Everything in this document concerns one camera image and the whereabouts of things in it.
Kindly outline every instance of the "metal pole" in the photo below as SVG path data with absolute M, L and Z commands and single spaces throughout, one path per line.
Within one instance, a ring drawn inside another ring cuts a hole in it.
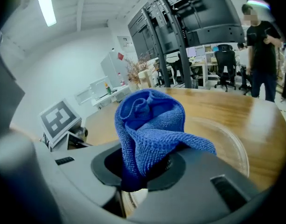
M 162 71 L 163 79 L 165 81 L 165 87 L 171 87 L 170 86 L 169 75 L 168 75 L 168 72 L 167 72 L 166 60 L 165 60 L 165 58 L 163 56 L 163 52 L 162 52 L 162 49 L 161 49 L 161 46 L 160 46 L 160 41 L 158 39 L 158 36 L 157 36 L 157 34 L 155 32 L 155 29 L 154 29 L 154 27 L 152 25 L 151 19 L 149 17 L 149 14 L 147 13 L 146 9 L 144 9 L 144 8 L 142 9 L 142 14 L 145 17 L 145 20 L 146 20 L 146 23 L 147 23 L 147 27 L 149 29 L 149 32 L 151 33 L 151 37 L 152 37 L 154 48 L 156 49 L 156 52 L 157 52 L 157 56 L 158 56 L 158 59 L 159 59 L 159 62 L 160 62 L 160 68 L 161 68 L 161 71 Z
M 165 16 L 162 14 L 156 0 L 148 0 L 148 2 L 160 28 L 166 26 L 167 22 Z
M 188 55 L 186 53 L 185 42 L 184 42 L 184 38 L 182 36 L 182 31 L 180 29 L 180 25 L 178 24 L 177 19 L 173 15 L 170 4 L 168 3 L 168 1 L 167 0 L 159 0 L 159 1 L 161 2 L 163 9 L 167 13 L 167 17 L 170 21 L 170 25 L 172 27 L 172 30 L 175 33 L 177 44 L 179 46 L 179 52 L 180 52 L 183 74 L 184 74 L 185 88 L 192 88 L 192 84 L 191 84 L 191 80 L 190 80 L 189 60 L 188 60 Z

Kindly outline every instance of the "red sign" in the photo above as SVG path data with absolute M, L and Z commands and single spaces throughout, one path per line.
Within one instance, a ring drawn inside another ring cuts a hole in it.
M 118 52 L 118 59 L 123 60 L 124 55 L 122 55 L 120 52 Z

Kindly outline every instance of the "man in black t-shirt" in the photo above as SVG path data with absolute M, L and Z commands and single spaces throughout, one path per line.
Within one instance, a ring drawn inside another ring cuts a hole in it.
M 274 102 L 277 76 L 275 47 L 281 46 L 280 36 L 274 26 L 268 21 L 260 21 L 256 11 L 249 5 L 242 6 L 244 20 L 250 21 L 246 39 L 249 52 L 249 67 L 247 74 L 252 73 L 253 97 L 258 97 L 260 86 L 265 86 L 265 100 Z

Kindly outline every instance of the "white refrigerator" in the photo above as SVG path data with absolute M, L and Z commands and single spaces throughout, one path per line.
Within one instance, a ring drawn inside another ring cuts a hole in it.
M 111 51 L 101 62 L 101 67 L 112 84 L 113 87 L 121 86 L 120 78 L 118 73 L 121 74 L 124 79 L 125 84 L 128 84 L 128 76 L 127 76 L 127 62 L 125 61 L 125 57 L 122 60 L 119 59 L 118 52 Z

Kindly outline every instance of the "poster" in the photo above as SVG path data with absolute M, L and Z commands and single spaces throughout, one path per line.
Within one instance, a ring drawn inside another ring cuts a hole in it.
M 135 52 L 135 48 L 130 36 L 117 36 L 117 37 L 123 51 L 125 51 L 126 53 Z

